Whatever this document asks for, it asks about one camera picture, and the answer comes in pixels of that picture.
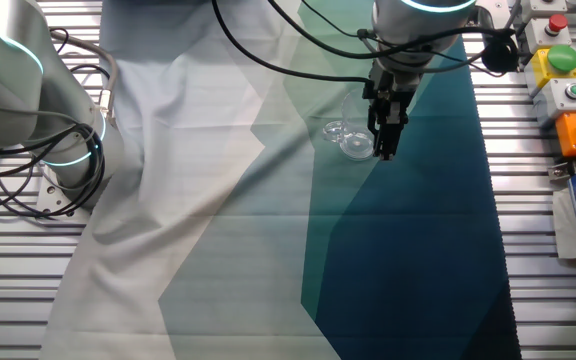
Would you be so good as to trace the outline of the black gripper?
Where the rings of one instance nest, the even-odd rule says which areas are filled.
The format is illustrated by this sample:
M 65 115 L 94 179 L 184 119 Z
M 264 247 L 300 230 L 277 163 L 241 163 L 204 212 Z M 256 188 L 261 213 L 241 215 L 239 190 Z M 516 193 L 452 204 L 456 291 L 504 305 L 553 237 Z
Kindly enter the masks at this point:
M 421 75 L 372 62 L 371 81 L 365 92 L 369 100 L 368 130 L 374 137 L 373 155 L 391 160 L 397 152 L 401 133 L 408 122 L 407 109 L 417 91 Z

